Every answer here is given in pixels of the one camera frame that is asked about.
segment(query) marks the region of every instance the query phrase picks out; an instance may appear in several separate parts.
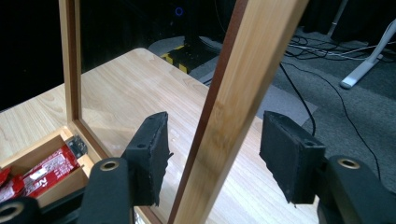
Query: power cord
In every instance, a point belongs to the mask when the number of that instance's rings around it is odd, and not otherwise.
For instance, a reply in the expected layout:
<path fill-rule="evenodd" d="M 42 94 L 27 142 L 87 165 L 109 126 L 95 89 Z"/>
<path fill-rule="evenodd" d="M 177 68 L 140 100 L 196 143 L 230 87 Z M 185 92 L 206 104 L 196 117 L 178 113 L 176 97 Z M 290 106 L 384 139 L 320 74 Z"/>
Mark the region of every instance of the power cord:
<path fill-rule="evenodd" d="M 346 114 L 347 120 L 350 122 L 350 124 L 352 125 L 352 127 L 353 127 L 353 129 L 355 130 L 356 134 L 358 135 L 358 137 L 359 137 L 359 138 L 361 139 L 361 141 L 363 142 L 363 144 L 369 149 L 370 153 L 373 155 L 373 157 L 374 157 L 374 159 L 375 159 L 376 170 L 377 170 L 377 173 L 378 173 L 378 179 L 379 179 L 379 181 L 381 182 L 381 171 L 380 171 L 380 168 L 379 168 L 378 158 L 376 157 L 375 153 L 371 150 L 371 148 L 368 146 L 368 144 L 366 143 L 366 141 L 363 139 L 363 137 L 361 136 L 361 133 L 358 131 L 358 128 L 357 128 L 356 125 L 353 123 L 352 119 L 349 117 L 349 115 L 348 115 L 348 113 L 347 113 L 347 107 L 346 107 L 345 102 L 344 102 L 344 98 L 341 96 L 340 92 L 334 87 L 334 85 L 333 85 L 332 83 L 330 83 L 326 78 L 322 77 L 322 76 L 319 75 L 319 74 L 316 74 L 316 73 L 314 73 L 314 72 L 310 72 L 310 71 L 306 71 L 306 70 L 304 70 L 304 69 L 301 69 L 301 68 L 297 67 L 296 65 L 294 65 L 294 64 L 292 64 L 292 63 L 283 63 L 283 64 L 287 64 L 287 65 L 293 66 L 294 68 L 296 68 L 297 70 L 300 70 L 300 71 L 302 71 L 302 72 L 306 72 L 306 73 L 315 75 L 316 77 L 319 77 L 320 79 L 322 79 L 323 81 L 325 81 L 327 84 L 329 84 L 329 86 L 332 87 L 333 90 L 335 90 L 335 92 L 337 93 L 338 97 L 339 97 L 340 100 L 341 100 L 341 103 L 342 103 L 342 105 L 343 105 L 344 112 L 345 112 L 345 114 Z"/>
<path fill-rule="evenodd" d="M 303 102 L 303 105 L 304 105 L 304 107 L 306 109 L 306 112 L 308 113 L 309 118 L 311 118 L 311 121 L 312 121 L 312 136 L 315 136 L 315 132 L 317 130 L 317 124 L 315 123 L 315 119 L 312 116 L 311 110 L 308 108 L 308 105 L 306 105 L 306 102 L 305 102 L 303 96 L 297 90 L 296 86 L 294 86 L 294 83 L 291 81 L 291 78 L 289 77 L 289 74 L 286 72 L 286 70 L 283 67 L 282 63 L 280 63 L 279 65 L 280 65 L 280 68 L 282 69 L 283 73 L 285 74 L 286 78 L 288 79 L 289 83 L 293 87 L 294 91 L 297 93 L 298 97 L 300 98 L 301 102 Z"/>

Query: light wood tabletop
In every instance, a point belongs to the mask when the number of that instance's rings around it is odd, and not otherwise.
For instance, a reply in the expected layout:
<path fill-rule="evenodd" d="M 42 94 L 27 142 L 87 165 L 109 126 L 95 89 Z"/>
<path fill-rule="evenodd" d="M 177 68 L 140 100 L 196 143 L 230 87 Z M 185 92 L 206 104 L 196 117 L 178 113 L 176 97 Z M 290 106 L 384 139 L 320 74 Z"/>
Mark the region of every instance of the light wood tabletop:
<path fill-rule="evenodd" d="M 143 120 L 169 115 L 169 159 L 160 205 L 169 217 L 208 87 L 146 49 L 135 49 L 82 75 L 82 117 L 119 156 Z M 0 160 L 66 125 L 64 85 L 0 113 Z M 318 223 L 314 204 L 286 202 L 260 158 L 262 120 L 255 118 L 207 223 Z"/>

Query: wooden box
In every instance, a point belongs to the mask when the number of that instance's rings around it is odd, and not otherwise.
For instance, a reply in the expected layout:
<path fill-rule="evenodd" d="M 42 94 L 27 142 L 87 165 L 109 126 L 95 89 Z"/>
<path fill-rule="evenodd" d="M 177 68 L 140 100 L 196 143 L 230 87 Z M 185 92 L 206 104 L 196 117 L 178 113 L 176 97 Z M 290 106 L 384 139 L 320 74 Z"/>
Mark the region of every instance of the wooden box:
<path fill-rule="evenodd" d="M 74 137 L 81 168 L 38 198 L 54 202 L 120 156 L 143 120 L 169 114 L 169 160 L 160 206 L 146 223 L 317 223 L 314 205 L 287 204 L 259 157 L 255 113 L 306 0 L 238 0 L 210 89 L 146 49 L 81 75 L 78 1 L 60 0 L 64 84 L 0 114 L 1 167 L 25 172 Z"/>

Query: carpeted floor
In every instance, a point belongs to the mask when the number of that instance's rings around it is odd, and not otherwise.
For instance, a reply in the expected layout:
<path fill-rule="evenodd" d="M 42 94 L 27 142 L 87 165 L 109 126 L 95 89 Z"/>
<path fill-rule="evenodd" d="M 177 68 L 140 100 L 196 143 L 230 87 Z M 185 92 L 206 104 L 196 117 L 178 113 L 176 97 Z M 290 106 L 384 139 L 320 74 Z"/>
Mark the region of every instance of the carpeted floor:
<path fill-rule="evenodd" d="M 332 43 L 326 35 L 305 34 L 297 29 L 288 51 L 293 54 L 303 52 L 291 45 L 304 38 Z M 312 39 L 308 40 L 313 46 L 325 48 L 323 43 L 315 43 Z M 149 49 L 162 55 L 182 43 L 182 37 L 175 37 L 156 42 Z M 358 49 L 365 45 L 361 42 L 349 42 L 343 43 L 343 47 Z M 396 192 L 396 63 L 379 62 L 356 86 L 344 90 L 339 82 L 362 60 L 329 55 L 299 55 L 285 56 L 282 64 L 313 113 L 316 123 L 315 137 L 327 147 L 326 157 L 345 155 L 363 161 L 377 176 L 381 176 L 381 182 L 387 189 Z M 368 55 L 369 52 L 362 55 L 360 51 L 343 56 L 361 58 Z M 216 62 L 217 58 L 214 58 L 192 70 L 190 75 L 210 85 Z M 262 118 L 264 110 L 287 115 L 312 132 L 312 121 L 280 69 L 276 72 L 257 116 Z"/>

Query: red candy wrapper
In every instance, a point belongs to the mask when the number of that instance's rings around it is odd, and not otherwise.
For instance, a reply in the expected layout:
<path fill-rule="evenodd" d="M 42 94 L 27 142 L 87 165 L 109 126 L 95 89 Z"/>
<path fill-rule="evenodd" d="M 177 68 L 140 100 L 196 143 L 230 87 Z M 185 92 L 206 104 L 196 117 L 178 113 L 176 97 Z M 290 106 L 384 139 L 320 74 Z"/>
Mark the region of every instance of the red candy wrapper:
<path fill-rule="evenodd" d="M 22 175 L 15 175 L 0 189 L 0 203 L 21 196 L 23 188 Z"/>
<path fill-rule="evenodd" d="M 37 197 L 79 167 L 67 145 L 59 148 L 23 176 L 25 196 Z"/>
<path fill-rule="evenodd" d="M 8 180 L 9 172 L 11 172 L 11 167 L 0 170 L 0 187 Z"/>

